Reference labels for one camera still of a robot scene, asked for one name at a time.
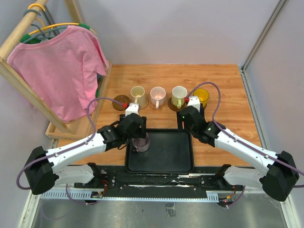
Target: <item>gray wall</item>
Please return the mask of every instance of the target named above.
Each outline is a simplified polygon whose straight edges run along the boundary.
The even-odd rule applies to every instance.
[[[278,0],[78,0],[114,64],[242,65]]]
[[[32,0],[10,0],[0,3],[0,45],[21,20]],[[63,1],[50,0],[50,8],[60,9],[56,21],[69,19]],[[34,109],[3,77],[0,76],[0,227],[17,227],[25,205],[28,190],[16,186],[16,176],[24,166],[30,152],[37,146],[51,146],[45,136],[47,119]],[[28,186],[22,177],[23,186]]]
[[[266,142],[304,170],[304,1],[288,1],[247,70]],[[300,177],[298,184],[304,184]],[[304,189],[292,196],[304,226]]]

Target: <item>yellow cup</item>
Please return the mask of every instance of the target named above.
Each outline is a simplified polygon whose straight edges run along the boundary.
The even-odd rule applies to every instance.
[[[197,89],[194,91],[193,96],[198,96],[199,101],[203,104],[203,107],[207,105],[209,99],[209,93],[206,89]]]

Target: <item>wooden tabletop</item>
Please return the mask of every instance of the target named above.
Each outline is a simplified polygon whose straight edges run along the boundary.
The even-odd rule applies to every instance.
[[[183,86],[189,92],[205,81],[214,82],[221,90],[222,100],[216,120],[240,137],[260,145],[237,65],[114,65],[105,96],[114,98],[123,94],[131,97],[130,90],[136,85],[144,87],[146,95],[150,96],[152,88],[161,86],[166,90],[168,99],[175,86]],[[210,121],[218,102],[218,93],[212,85],[204,85],[202,88],[210,93],[205,110],[205,118]],[[117,121],[120,114],[124,112],[115,110],[112,102],[104,101],[98,117],[97,129]],[[177,128],[176,113],[167,105],[159,110],[147,106],[140,110],[140,115],[147,117],[147,128]],[[73,141],[59,140],[58,147],[71,142]],[[220,166],[224,163],[248,165],[233,154],[202,144],[195,138],[192,138],[192,143],[196,166]],[[124,160],[125,150],[112,149],[86,157],[76,164],[95,162],[103,165],[124,165]]]

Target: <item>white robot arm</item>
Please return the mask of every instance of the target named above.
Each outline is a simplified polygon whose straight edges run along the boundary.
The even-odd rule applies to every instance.
[[[94,137],[88,136],[77,142],[55,149],[44,150],[35,148],[26,165],[38,158],[48,156],[31,165],[25,170],[33,194],[42,194],[52,187],[68,183],[88,183],[100,173],[95,164],[82,166],[68,166],[74,162],[96,153],[102,153],[112,148],[119,148],[132,138],[146,137],[146,117],[138,115],[138,104],[131,103],[120,116],[120,121],[104,126],[97,131]]]
[[[224,165],[225,168],[222,170],[221,177],[227,183],[263,189],[270,197],[278,201],[285,201],[298,181],[299,174],[268,157],[271,156],[295,167],[294,160],[289,153],[283,151],[278,154],[258,147],[217,123],[221,128],[225,129],[226,133],[234,137],[234,139],[231,138],[221,131],[214,122],[205,121],[204,109],[200,107],[200,101],[195,96],[189,97],[188,105],[180,112],[180,115],[183,118],[185,129],[188,129],[193,137],[200,142],[228,151],[254,167],[253,169],[251,167],[239,168]],[[239,141],[266,154],[266,156],[257,153],[257,151]]]

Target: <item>wooden rack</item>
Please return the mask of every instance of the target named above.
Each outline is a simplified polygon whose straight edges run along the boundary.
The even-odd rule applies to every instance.
[[[35,3],[45,6],[48,0],[37,0]],[[65,0],[66,8],[70,14],[72,22],[82,22],[77,4],[75,0]],[[41,11],[38,6],[32,7],[33,10]],[[46,135],[52,139],[72,139],[79,140],[92,133],[92,127],[86,116],[77,120],[64,124],[58,116],[48,107],[48,105],[32,90],[29,85],[21,78],[21,76],[6,62],[6,59],[19,43],[22,36],[26,33],[30,25],[33,23],[37,16],[35,12],[28,12],[15,27],[6,41],[0,47],[0,74],[8,80],[8,82],[16,88],[28,101],[42,112],[50,121],[47,128]],[[109,62],[110,67],[107,71],[107,76],[103,77],[98,83],[99,96],[105,94],[105,89],[108,84],[112,64]],[[95,111],[91,117],[94,123],[97,122],[98,114],[102,106],[102,100],[98,101]]]

